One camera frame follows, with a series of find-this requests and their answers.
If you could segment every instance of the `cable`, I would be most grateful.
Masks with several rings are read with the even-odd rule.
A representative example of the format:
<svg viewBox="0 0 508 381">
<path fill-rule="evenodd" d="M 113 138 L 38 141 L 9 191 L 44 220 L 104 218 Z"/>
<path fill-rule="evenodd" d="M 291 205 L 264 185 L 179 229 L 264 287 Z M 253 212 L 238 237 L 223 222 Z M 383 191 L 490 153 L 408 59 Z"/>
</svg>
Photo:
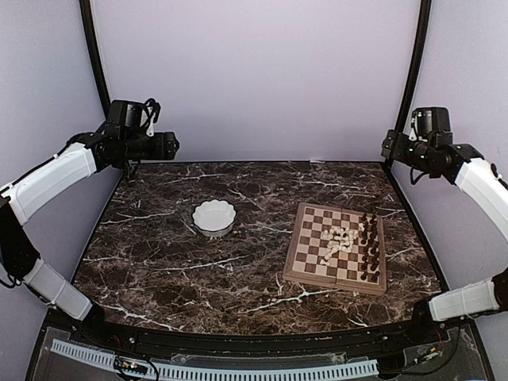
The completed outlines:
<svg viewBox="0 0 508 381">
<path fill-rule="evenodd" d="M 416 179 L 414 178 L 414 167 L 411 167 L 411 170 L 410 170 L 410 181 L 411 181 L 411 185 L 416 185 L 418 183 L 418 181 L 420 181 L 420 179 L 425 176 L 425 175 L 428 175 L 428 173 L 426 172 L 422 172 L 420 175 L 418 175 L 416 177 Z"/>
<path fill-rule="evenodd" d="M 379 374 L 382 375 L 432 375 L 433 373 L 436 373 L 437 371 L 440 371 L 442 368 L 444 368 L 446 365 L 452 361 L 453 357 L 455 356 L 457 349 L 459 348 L 459 341 L 460 341 L 460 326 L 458 327 L 459 331 L 457 332 L 457 338 L 455 339 L 455 345 L 453 346 L 453 350 L 448 355 L 448 358 L 441 363 L 438 367 L 434 368 L 432 371 L 406 371 L 408 368 L 412 368 L 418 364 L 408 364 L 403 368 L 395 369 L 395 370 L 385 370 L 382 368 L 379 368 Z"/>
<path fill-rule="evenodd" d="M 82 335 L 83 335 L 83 336 L 84 336 L 87 340 L 91 341 L 92 343 L 94 343 L 95 345 L 97 345 L 99 348 L 102 348 L 102 346 L 103 346 L 104 344 L 99 344 L 97 341 L 95 341 L 94 339 L 92 339 L 91 337 L 89 337 L 88 335 L 86 335 L 86 334 L 83 332 L 83 330 L 82 330 L 82 329 L 80 329 L 79 327 L 76 327 L 76 328 L 78 329 L 78 332 L 79 332 L 79 333 L 81 333 L 81 334 L 82 334 Z M 118 342 L 118 344 L 120 345 L 120 348 L 119 348 L 119 349 L 117 349 L 116 351 L 114 351 L 114 355 L 115 355 L 116 357 L 120 358 L 120 356 L 117 354 L 117 352 L 123 352 L 123 353 L 126 353 L 126 354 L 128 354 L 128 355 L 131 355 L 131 356 L 133 356 L 133 357 L 136 357 L 136 358 L 141 358 L 141 361 L 146 362 L 147 364 L 149 364 L 149 365 L 152 367 L 152 369 L 153 369 L 154 373 L 156 374 L 156 379 L 155 379 L 155 381 L 159 381 L 159 379 L 160 379 L 159 369 L 157 369 L 156 365 L 155 365 L 155 364 L 154 364 L 154 363 L 153 363 L 150 359 L 145 358 L 145 356 L 144 356 L 144 355 L 139 355 L 139 354 L 137 354 L 137 353 L 134 353 L 134 352 L 128 351 L 128 350 L 126 350 L 126 349 L 123 349 L 123 348 L 122 348 L 122 346 L 121 346 L 121 341 L 120 341 L 120 339 L 119 339 L 118 337 L 116 337 L 116 336 L 112 336 L 112 337 L 110 337 L 110 338 L 108 339 L 108 341 L 109 341 L 111 338 L 115 338 L 115 340 L 116 340 L 116 341 Z"/>
</svg>

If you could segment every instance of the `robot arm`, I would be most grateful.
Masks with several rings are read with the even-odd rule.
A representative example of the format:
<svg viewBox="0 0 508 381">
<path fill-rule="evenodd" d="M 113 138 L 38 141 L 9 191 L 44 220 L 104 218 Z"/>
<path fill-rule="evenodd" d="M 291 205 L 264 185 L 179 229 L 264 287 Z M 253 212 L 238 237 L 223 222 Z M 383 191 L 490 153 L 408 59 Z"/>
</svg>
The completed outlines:
<svg viewBox="0 0 508 381">
<path fill-rule="evenodd" d="M 390 130 L 383 142 L 382 155 L 430 178 L 444 176 L 482 208 L 508 241 L 508 189 L 495 165 L 489 164 L 471 145 L 452 143 L 445 108 L 416 109 L 411 126 L 415 140 Z M 433 321 L 508 310 L 508 268 L 493 278 L 430 298 L 425 310 Z"/>
<path fill-rule="evenodd" d="M 72 137 L 50 160 L 0 188 L 0 263 L 10 279 L 23 282 L 76 320 L 86 319 L 94 303 L 44 262 L 22 226 L 58 194 L 110 165 L 124 168 L 128 160 L 174 159 L 179 149 L 175 134 L 153 132 L 159 111 L 153 99 L 113 101 L 96 133 Z"/>
</svg>

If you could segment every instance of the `scalloped bowl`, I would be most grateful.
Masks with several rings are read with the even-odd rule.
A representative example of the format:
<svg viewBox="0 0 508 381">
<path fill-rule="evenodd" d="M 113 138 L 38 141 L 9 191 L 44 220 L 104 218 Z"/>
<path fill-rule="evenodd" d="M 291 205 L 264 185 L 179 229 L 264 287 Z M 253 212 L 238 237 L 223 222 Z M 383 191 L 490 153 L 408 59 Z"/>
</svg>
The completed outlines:
<svg viewBox="0 0 508 381">
<path fill-rule="evenodd" d="M 192 214 L 199 232 L 210 238 L 223 237 L 233 229 L 237 212 L 233 205 L 224 200 L 205 201 Z"/>
</svg>

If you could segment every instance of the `chess piece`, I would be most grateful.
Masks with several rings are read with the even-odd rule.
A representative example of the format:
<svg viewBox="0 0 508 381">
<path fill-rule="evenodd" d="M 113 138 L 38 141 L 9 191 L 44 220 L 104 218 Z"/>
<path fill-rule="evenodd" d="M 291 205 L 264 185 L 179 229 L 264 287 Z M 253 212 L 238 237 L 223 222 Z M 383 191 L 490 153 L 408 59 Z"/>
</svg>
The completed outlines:
<svg viewBox="0 0 508 381">
<path fill-rule="evenodd" d="M 379 271 L 376 271 L 373 275 L 372 275 L 372 282 L 377 282 L 378 281 L 378 278 L 379 276 L 381 275 L 381 273 Z"/>
</svg>

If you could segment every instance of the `chess pawn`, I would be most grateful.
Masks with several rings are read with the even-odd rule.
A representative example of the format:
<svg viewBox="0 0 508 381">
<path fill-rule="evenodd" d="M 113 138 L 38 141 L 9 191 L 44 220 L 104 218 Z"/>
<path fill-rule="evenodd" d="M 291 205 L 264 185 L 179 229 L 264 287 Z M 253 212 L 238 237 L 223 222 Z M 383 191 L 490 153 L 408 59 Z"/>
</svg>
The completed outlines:
<svg viewBox="0 0 508 381">
<path fill-rule="evenodd" d="M 381 273 L 376 271 L 375 274 L 372 275 L 372 282 L 377 282 L 380 275 Z"/>
</svg>

